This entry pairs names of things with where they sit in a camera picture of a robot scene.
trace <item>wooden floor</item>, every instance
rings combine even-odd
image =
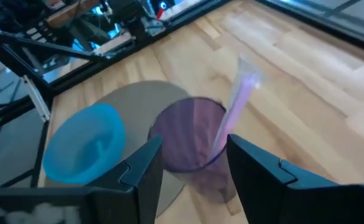
[[[56,97],[48,137],[78,110],[143,80],[226,104],[239,54],[263,79],[235,133],[338,183],[364,182],[364,52],[251,1],[233,1]],[[217,220],[246,223],[242,212]],[[200,223],[187,189],[157,222]]]

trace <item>glass panel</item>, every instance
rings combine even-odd
[[[295,9],[303,16],[315,16],[320,22],[364,40],[364,0],[265,0]]]
[[[151,35],[162,30],[162,24],[155,21],[160,8],[167,10],[173,7],[164,17],[171,18],[172,15],[179,14],[200,1],[141,0],[148,16],[153,18],[142,18],[145,20],[143,21],[145,29],[151,30]],[[8,24],[0,22],[0,29],[25,39],[84,52],[94,50],[105,53],[132,40],[126,29],[116,23],[118,22],[116,9],[113,9],[115,12],[113,14],[103,13],[98,7],[99,0],[43,0],[39,3],[35,2],[32,5],[34,13],[29,16],[27,16],[29,8],[11,7],[14,4],[5,6],[14,16],[8,18]],[[36,47],[22,48],[12,45],[12,49],[35,70],[38,76],[49,83],[87,63],[84,59],[73,58],[64,53],[48,52]]]
[[[4,68],[0,71],[0,104],[27,95],[21,79]],[[35,162],[43,122],[36,110],[5,124],[0,129],[0,185],[31,169]]]

